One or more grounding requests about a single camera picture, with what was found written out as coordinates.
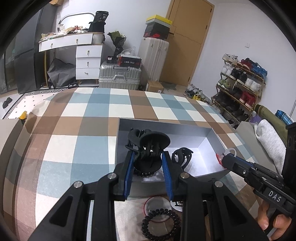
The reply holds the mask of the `black bag on desk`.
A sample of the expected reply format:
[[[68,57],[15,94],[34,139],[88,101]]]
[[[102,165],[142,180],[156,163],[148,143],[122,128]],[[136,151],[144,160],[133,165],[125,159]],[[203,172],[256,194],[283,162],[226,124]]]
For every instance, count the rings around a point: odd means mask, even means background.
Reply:
[[[108,11],[97,11],[94,20],[89,22],[90,26],[88,32],[104,33],[105,21],[109,15]]]

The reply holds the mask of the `green flower bouquet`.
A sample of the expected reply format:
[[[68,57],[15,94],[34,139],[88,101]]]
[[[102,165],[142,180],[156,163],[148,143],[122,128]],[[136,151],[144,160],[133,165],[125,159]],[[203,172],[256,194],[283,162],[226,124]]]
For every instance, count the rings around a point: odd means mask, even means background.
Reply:
[[[119,31],[109,32],[107,35],[111,38],[112,43],[115,46],[113,56],[114,58],[117,58],[117,56],[123,51],[126,36],[121,34]]]

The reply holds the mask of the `black red box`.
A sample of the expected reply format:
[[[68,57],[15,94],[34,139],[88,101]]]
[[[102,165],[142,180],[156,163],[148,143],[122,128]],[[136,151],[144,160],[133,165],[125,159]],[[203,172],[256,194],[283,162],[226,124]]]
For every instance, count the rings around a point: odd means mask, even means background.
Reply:
[[[140,68],[142,59],[138,56],[121,55],[118,58],[118,65],[121,67]]]

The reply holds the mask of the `olive green blanket roll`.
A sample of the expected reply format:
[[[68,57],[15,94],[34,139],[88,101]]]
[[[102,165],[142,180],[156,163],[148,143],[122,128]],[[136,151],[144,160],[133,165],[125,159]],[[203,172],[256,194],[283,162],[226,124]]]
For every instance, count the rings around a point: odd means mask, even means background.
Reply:
[[[276,130],[281,138],[287,138],[287,129],[285,123],[273,114],[268,108],[261,104],[256,104],[254,111],[262,118],[266,119]]]

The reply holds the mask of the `small black hair claw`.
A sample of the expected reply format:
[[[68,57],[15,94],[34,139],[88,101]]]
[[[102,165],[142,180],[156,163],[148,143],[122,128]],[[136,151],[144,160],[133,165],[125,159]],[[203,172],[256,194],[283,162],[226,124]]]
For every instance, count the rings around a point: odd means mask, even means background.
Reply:
[[[171,155],[171,160],[173,163],[178,164],[182,170],[184,171],[185,168],[188,166],[189,162],[191,161],[192,154],[194,152],[186,147],[179,148],[175,150]]]

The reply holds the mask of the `dark grey refrigerator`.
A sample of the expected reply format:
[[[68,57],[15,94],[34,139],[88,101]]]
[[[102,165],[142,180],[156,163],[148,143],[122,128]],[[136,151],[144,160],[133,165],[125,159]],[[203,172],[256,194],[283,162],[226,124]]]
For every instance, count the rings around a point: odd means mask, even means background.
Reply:
[[[39,41],[42,34],[51,32],[56,12],[56,6],[46,4],[16,35],[14,66],[18,93],[38,90],[45,82],[45,54],[39,51]]]

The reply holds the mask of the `blue plaid cloth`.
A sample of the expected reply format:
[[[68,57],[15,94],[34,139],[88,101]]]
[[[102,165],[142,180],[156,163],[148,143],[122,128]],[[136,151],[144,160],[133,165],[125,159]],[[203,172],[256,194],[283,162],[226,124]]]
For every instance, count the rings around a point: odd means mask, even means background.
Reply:
[[[294,123],[294,120],[286,114],[282,110],[277,110],[275,113],[276,117],[278,117],[286,126],[291,125]]]

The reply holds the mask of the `stacked shoe boxes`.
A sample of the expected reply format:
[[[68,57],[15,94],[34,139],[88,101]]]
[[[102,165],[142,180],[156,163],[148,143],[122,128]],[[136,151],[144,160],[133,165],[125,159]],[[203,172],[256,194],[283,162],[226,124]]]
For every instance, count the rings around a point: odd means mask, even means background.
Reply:
[[[147,18],[144,38],[166,40],[168,38],[172,21],[159,15]]]

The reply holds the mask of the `white desk with drawers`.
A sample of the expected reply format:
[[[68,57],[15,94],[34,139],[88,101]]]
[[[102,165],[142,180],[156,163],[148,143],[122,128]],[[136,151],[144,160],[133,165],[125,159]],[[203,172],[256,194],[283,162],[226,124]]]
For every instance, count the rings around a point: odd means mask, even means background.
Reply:
[[[41,40],[39,51],[75,46],[76,79],[78,81],[94,79],[98,83],[100,65],[104,48],[105,34],[101,32],[70,34],[62,37]]]

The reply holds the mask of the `checkered bed blanket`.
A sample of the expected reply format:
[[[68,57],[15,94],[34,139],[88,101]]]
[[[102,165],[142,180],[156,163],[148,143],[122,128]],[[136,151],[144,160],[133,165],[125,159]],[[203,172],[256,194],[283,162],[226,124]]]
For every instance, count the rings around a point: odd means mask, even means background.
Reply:
[[[120,118],[212,128],[227,148],[255,156],[208,104],[181,96],[127,89],[74,88],[34,103],[13,147],[4,179],[4,219],[27,240],[77,180],[94,182],[115,167]]]

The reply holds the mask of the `large black hair claw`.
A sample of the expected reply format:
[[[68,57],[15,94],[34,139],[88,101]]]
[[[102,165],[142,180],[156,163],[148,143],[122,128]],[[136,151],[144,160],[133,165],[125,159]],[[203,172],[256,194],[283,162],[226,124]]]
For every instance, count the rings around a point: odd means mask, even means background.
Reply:
[[[170,144],[170,138],[162,132],[149,129],[131,129],[125,146],[135,153],[133,161],[134,174],[150,177],[162,166],[162,153]]]

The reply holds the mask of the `wooden door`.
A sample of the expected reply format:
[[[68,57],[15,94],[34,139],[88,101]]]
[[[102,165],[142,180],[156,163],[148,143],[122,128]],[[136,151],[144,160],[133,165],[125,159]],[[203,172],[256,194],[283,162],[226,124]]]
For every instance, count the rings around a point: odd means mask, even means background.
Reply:
[[[171,1],[166,16],[172,21],[168,53],[160,80],[187,86],[197,67],[214,5],[209,1]]]

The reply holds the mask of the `shoe rack with shoes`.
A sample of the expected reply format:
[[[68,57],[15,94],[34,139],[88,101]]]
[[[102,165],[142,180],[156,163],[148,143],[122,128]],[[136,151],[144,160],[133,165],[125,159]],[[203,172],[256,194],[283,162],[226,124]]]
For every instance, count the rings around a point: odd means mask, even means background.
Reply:
[[[224,54],[224,65],[217,93],[211,97],[212,105],[236,128],[249,121],[255,105],[261,100],[268,72],[250,58],[239,60],[236,55]]]

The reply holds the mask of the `small clear red clip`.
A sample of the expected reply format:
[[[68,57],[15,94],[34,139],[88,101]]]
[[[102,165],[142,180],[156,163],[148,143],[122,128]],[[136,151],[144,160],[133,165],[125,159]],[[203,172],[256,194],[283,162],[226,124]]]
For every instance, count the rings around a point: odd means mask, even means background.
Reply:
[[[226,149],[221,155],[216,154],[217,161],[221,166],[223,166],[222,159],[229,154],[232,154],[234,157],[237,156],[237,152],[234,148]]]

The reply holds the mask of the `small cardboard box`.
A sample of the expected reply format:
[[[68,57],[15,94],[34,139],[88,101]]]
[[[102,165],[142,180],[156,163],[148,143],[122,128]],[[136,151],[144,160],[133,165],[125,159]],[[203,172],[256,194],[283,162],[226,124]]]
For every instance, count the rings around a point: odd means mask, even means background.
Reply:
[[[160,82],[158,82],[158,81],[151,81],[151,80],[148,80],[147,81],[147,85],[146,85],[145,91],[154,92],[154,93],[162,93],[163,90],[164,90],[164,87],[163,87],[163,85]]]

